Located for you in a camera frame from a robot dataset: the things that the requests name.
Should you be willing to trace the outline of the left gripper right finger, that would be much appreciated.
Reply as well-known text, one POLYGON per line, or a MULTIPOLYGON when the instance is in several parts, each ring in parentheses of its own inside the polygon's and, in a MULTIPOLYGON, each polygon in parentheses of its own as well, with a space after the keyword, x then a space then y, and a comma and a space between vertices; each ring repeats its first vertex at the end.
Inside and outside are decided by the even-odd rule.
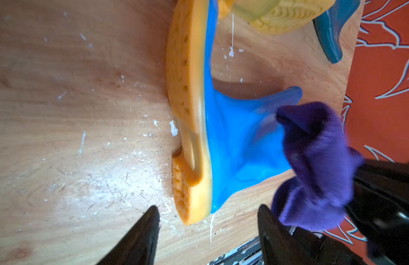
POLYGON ((326 235, 284 226, 262 204, 258 210, 258 230, 266 265, 364 265, 364 260, 346 245, 326 235))

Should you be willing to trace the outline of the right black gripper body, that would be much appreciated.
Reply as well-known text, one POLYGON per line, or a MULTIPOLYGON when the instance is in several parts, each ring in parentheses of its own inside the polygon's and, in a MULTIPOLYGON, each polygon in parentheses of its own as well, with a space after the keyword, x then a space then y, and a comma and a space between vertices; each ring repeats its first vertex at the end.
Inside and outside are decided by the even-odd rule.
POLYGON ((345 207, 377 265, 409 265, 409 163, 366 160, 345 207))

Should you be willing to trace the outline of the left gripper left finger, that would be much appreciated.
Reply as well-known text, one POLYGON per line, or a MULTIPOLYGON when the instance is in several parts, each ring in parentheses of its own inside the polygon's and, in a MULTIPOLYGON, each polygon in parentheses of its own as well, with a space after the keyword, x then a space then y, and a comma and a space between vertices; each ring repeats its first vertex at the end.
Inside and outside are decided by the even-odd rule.
POLYGON ((152 265, 159 236, 160 214, 151 206, 99 265, 152 265))

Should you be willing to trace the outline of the purple cloth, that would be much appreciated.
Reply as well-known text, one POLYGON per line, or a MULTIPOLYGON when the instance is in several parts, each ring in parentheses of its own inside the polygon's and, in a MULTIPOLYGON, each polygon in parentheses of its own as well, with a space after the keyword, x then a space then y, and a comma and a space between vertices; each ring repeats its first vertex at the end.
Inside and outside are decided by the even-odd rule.
POLYGON ((271 210, 285 226, 329 230, 353 198, 353 177, 364 163, 350 148, 334 110, 322 102, 280 107, 284 154, 296 176, 276 191, 271 210))

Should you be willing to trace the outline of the bright blue rubber boot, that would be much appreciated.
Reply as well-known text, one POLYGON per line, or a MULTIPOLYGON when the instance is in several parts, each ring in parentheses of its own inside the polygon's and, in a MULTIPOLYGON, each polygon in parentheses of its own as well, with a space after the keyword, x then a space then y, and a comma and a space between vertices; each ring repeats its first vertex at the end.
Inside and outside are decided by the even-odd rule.
POLYGON ((211 75, 217 17, 217 1, 179 1, 166 46, 168 97, 181 136, 172 186, 185 225, 215 213, 234 193, 290 169, 276 112, 302 98, 297 86, 255 99, 217 91, 211 75))

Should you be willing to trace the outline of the teal boot with yellow sole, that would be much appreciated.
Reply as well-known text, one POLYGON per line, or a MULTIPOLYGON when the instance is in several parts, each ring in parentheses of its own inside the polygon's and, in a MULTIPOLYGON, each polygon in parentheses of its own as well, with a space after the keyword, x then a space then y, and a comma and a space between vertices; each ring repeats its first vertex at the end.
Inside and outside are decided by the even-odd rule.
POLYGON ((220 19, 233 12, 265 34, 284 34, 312 22, 332 64, 343 58, 340 32, 359 6, 360 1, 350 0, 218 1, 220 19))

